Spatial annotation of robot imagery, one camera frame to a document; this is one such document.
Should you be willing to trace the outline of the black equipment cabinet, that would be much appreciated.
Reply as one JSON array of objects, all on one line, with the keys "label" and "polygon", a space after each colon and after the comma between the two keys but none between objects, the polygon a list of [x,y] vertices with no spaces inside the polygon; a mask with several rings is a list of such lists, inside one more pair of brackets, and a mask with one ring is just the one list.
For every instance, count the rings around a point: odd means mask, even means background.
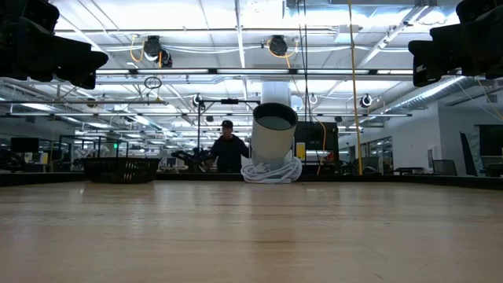
[{"label": "black equipment cabinet", "polygon": [[339,170],[339,129],[337,123],[299,122],[294,134],[296,143],[306,144],[306,160],[301,161],[306,174],[332,175]]}]

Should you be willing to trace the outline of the black mesh basket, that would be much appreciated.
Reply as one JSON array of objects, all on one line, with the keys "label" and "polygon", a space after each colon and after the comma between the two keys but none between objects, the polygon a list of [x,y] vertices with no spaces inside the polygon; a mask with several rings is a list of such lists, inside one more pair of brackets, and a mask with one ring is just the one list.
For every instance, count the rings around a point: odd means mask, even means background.
[{"label": "black mesh basket", "polygon": [[81,159],[85,176],[96,183],[137,184],[156,178],[160,159],[103,157]]}]

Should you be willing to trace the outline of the black aluminium table frame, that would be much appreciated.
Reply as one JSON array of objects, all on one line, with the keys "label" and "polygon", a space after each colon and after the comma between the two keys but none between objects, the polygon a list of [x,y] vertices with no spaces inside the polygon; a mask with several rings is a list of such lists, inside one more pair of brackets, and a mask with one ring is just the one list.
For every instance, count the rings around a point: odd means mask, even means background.
[{"label": "black aluminium table frame", "polygon": [[[61,173],[1,173],[0,187],[22,186],[58,182],[82,182],[86,176],[82,172]],[[239,174],[219,173],[158,173],[156,181],[205,181],[205,182],[238,182],[243,181]],[[390,182],[413,183],[434,186],[457,186],[470,189],[492,189],[503,191],[503,178],[442,176],[442,175],[301,175],[297,182]]]}]

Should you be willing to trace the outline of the person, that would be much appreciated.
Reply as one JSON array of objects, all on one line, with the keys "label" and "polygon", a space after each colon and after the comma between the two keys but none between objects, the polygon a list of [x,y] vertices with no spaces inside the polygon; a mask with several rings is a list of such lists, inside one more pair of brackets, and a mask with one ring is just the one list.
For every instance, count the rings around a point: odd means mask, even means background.
[{"label": "person", "polygon": [[241,158],[249,157],[249,149],[244,141],[233,133],[233,122],[222,122],[222,134],[211,147],[211,155],[216,161],[219,173],[240,173]]}]

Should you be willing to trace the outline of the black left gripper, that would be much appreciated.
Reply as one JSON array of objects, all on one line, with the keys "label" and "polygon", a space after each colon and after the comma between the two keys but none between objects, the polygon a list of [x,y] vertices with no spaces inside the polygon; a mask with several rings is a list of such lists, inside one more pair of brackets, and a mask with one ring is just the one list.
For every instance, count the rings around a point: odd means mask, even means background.
[{"label": "black left gripper", "polygon": [[[0,0],[0,77],[51,80],[55,69],[51,51],[59,10],[48,0]],[[78,75],[74,86],[93,90],[96,71],[108,55],[89,43],[56,37],[59,66]]]}]

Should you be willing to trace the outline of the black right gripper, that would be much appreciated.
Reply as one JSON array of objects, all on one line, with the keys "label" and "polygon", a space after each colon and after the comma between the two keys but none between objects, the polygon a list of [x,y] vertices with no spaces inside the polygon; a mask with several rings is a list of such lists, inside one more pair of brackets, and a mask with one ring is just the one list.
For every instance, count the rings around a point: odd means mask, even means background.
[{"label": "black right gripper", "polygon": [[460,24],[430,30],[433,41],[414,40],[413,85],[437,83],[444,75],[503,77],[503,0],[462,0]]}]

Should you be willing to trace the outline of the black monitor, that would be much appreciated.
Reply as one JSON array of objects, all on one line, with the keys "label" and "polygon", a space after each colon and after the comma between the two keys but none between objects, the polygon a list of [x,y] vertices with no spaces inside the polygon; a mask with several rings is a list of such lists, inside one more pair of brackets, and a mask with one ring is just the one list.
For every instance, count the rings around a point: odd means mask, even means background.
[{"label": "black monitor", "polygon": [[39,150],[39,139],[12,137],[10,150],[14,153],[36,153]]}]

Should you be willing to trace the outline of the black pipe stand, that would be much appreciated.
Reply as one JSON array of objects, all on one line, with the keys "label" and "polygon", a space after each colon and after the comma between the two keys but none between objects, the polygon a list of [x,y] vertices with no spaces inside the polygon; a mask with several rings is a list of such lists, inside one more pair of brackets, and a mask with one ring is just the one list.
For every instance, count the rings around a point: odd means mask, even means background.
[{"label": "black pipe stand", "polygon": [[[248,101],[246,100],[239,100],[236,98],[226,98],[226,99],[221,99],[221,100],[204,100],[199,98],[198,99],[198,104],[197,104],[197,145],[200,145],[200,126],[201,126],[201,117],[202,117],[202,105],[203,103],[210,102],[210,103],[220,103],[222,105],[239,105],[240,103],[247,104]],[[210,161],[216,162],[213,160],[213,157],[211,155],[211,150],[209,154],[209,158],[207,162],[209,163]]]}]

